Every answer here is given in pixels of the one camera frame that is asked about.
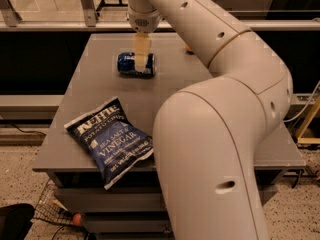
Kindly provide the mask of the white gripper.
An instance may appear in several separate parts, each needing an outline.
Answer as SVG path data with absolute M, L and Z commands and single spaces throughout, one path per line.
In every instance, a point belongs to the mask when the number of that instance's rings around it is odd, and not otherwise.
M 140 13 L 128 8 L 129 24 L 138 33 L 134 36 L 135 68 L 138 72 L 145 70 L 148 54 L 151 46 L 151 39 L 148 33 L 153 33 L 161 20 L 158 10 Z

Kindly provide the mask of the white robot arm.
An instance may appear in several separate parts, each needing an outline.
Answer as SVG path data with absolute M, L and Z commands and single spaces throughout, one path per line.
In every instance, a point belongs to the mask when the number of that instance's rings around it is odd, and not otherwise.
M 176 240 L 270 240 L 254 173 L 257 146 L 290 106 L 292 77 L 249 27 L 211 0 L 129 0 L 130 24 L 166 19 L 209 80 L 168 98 L 153 127 Z

